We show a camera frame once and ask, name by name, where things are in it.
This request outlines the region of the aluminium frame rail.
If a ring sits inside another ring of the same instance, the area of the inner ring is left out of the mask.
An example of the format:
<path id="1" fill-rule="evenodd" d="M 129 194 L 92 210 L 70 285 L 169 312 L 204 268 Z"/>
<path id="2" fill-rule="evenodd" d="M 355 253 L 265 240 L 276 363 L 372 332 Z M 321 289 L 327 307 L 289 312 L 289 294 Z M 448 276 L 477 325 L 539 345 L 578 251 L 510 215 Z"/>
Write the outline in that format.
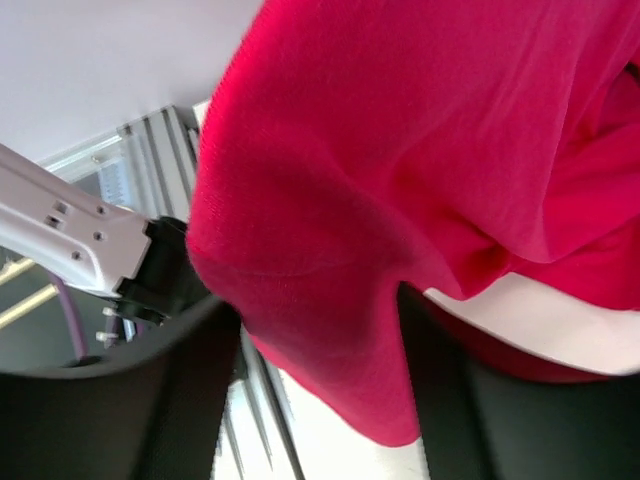
<path id="1" fill-rule="evenodd" d="M 300 479 L 304 473 L 288 420 L 283 414 L 284 402 L 274 387 L 274 373 L 249 338 L 244 327 L 244 308 L 237 304 L 232 294 L 238 275 L 228 266 L 228 261 L 239 241 L 219 236 L 215 224 L 207 218 L 201 192 L 204 164 L 199 152 L 200 144 L 201 125 L 195 115 L 171 106 L 126 124 L 109 136 L 64 152 L 40 167 L 104 201 L 97 172 L 103 165 L 123 159 L 133 206 L 121 208 L 149 219 L 166 216 L 185 223 L 188 259 L 207 289 L 207 296 L 160 324 L 132 321 L 146 323 L 148 332 L 207 298 L 215 298 L 231 306 L 240 319 L 240 337 L 219 436 L 226 435 L 231 443 L 245 437 L 233 417 L 232 384 L 235 378 L 240 378 L 248 401 L 249 418 L 255 424 L 263 452 L 270 462 L 269 477 Z"/>

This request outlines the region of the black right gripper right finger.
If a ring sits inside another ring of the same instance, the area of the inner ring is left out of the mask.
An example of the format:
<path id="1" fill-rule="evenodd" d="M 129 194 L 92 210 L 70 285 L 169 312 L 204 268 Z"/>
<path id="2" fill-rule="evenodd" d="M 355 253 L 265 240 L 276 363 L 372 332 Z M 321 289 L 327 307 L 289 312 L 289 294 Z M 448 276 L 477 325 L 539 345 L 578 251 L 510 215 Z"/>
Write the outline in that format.
<path id="1" fill-rule="evenodd" d="M 478 362 L 403 283 L 400 330 L 433 479 L 636 479 L 639 378 L 531 383 Z"/>

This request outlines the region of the magenta pink t shirt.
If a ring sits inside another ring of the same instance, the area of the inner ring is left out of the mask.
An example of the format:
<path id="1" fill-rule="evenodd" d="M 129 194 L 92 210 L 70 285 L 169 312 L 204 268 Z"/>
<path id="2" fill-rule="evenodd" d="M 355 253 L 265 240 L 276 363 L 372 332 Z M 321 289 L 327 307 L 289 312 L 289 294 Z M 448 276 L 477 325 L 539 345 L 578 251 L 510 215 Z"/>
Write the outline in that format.
<path id="1" fill-rule="evenodd" d="M 246 330 L 379 444 L 419 435 L 403 282 L 512 375 L 639 369 L 635 1 L 268 1 L 200 155 Z"/>

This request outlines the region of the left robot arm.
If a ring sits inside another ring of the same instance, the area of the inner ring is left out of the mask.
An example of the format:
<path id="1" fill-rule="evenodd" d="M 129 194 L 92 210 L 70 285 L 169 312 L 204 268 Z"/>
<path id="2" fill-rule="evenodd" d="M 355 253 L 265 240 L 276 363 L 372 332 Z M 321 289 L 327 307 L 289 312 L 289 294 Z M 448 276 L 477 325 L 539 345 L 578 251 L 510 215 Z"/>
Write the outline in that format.
<path id="1" fill-rule="evenodd" d="M 118 315 L 160 324 L 208 291 L 190 264 L 186 225 L 110 205 L 1 149 L 1 244 Z"/>

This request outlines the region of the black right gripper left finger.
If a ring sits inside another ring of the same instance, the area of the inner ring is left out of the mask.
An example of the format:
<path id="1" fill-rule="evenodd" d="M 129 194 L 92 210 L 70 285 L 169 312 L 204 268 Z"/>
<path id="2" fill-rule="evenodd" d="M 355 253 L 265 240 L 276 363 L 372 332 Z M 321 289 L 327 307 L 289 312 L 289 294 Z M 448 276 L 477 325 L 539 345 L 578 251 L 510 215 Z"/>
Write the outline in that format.
<path id="1" fill-rule="evenodd" d="M 78 364 L 1 377 L 5 479 L 206 479 L 240 319 L 207 298 Z"/>

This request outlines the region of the beige hanger bottom left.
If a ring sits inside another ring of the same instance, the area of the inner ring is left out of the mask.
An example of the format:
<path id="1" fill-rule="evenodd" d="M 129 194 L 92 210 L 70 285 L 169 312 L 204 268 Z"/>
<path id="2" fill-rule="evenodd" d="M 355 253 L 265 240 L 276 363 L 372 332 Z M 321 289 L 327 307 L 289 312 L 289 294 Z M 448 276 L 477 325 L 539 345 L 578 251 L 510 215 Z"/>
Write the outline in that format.
<path id="1" fill-rule="evenodd" d="M 48 273 L 33 260 L 8 261 L 1 268 L 1 328 L 23 318 L 58 295 Z"/>

